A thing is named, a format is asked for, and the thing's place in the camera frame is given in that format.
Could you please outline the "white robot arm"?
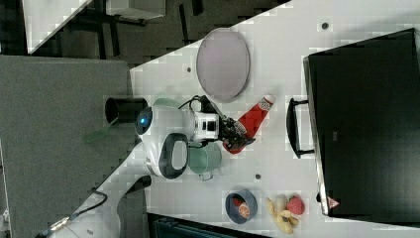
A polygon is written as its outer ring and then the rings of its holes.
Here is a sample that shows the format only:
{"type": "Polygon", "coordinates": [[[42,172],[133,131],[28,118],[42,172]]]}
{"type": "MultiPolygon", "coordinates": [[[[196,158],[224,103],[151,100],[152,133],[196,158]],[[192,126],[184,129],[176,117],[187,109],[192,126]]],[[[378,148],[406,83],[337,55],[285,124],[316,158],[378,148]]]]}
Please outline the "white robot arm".
{"type": "Polygon", "coordinates": [[[153,105],[141,111],[136,124],[140,142],[127,159],[92,190],[71,215],[51,225],[36,238],[119,238],[118,205],[138,179],[154,175],[180,177],[190,159],[188,146],[221,141],[238,150],[253,140],[236,120],[208,103],[201,109],[153,105]]]}

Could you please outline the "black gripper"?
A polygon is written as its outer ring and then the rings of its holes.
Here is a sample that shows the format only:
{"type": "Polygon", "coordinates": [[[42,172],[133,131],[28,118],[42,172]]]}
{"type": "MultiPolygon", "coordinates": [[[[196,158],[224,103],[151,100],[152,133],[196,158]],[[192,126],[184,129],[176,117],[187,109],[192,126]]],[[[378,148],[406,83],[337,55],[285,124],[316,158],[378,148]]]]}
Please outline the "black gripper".
{"type": "Polygon", "coordinates": [[[241,122],[226,115],[220,117],[219,126],[219,139],[227,151],[242,151],[256,140],[247,135],[247,129],[241,122]]]}

